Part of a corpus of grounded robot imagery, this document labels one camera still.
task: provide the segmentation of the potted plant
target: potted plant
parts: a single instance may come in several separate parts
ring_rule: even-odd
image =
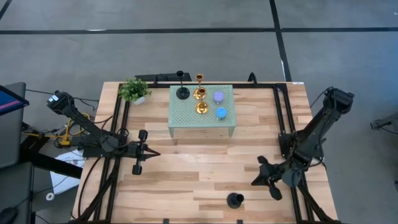
[[[135,78],[127,79],[119,90],[124,100],[132,101],[135,105],[145,102],[145,96],[151,93],[146,82]]]

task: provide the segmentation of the gray concrete floor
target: gray concrete floor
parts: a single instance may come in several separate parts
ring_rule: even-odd
[[[398,26],[398,2],[276,0],[282,27]],[[273,27],[263,0],[13,0],[0,30]],[[305,82],[310,101],[328,86],[356,94],[351,112],[326,135],[328,177],[340,220],[396,223],[398,139],[369,123],[398,109],[398,33],[283,33],[292,79]],[[203,72],[207,80],[283,81],[274,33],[0,35],[0,84],[65,90],[99,98],[102,83],[134,75]],[[24,120],[39,129],[66,122],[47,109],[47,95],[27,93]],[[87,107],[79,104],[83,110]],[[313,113],[321,107],[314,106]],[[47,146],[51,156],[61,151]],[[36,189],[49,173],[37,172]],[[70,218],[76,189],[35,209],[50,222]]]

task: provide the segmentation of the gold candlestick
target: gold candlestick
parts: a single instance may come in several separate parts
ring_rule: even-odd
[[[196,105],[195,105],[195,110],[199,114],[205,114],[205,113],[207,113],[207,111],[209,111],[209,106],[207,105],[207,103],[203,102],[203,98],[204,98],[203,95],[206,95],[206,89],[203,87],[200,87],[198,89],[198,96],[199,96],[200,102],[196,103]]]
[[[203,74],[202,73],[197,73],[196,75],[197,81],[199,83],[199,88],[197,88],[194,92],[193,92],[193,97],[197,100],[201,100],[201,97],[204,99],[206,98],[206,91],[204,92],[204,94],[199,94],[199,89],[203,88],[201,87],[200,83],[203,80]]]

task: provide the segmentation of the computer monitor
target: computer monitor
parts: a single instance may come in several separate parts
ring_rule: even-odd
[[[29,101],[0,85],[0,116],[29,105]]]

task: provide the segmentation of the black candlestick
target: black candlestick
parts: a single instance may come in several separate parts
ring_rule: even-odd
[[[244,200],[243,195],[237,193],[230,193],[226,198],[226,203],[230,208],[239,208]]]
[[[189,97],[189,89],[187,87],[182,86],[182,77],[184,76],[183,71],[178,71],[177,76],[180,78],[181,87],[177,90],[176,95],[180,100],[185,100]]]

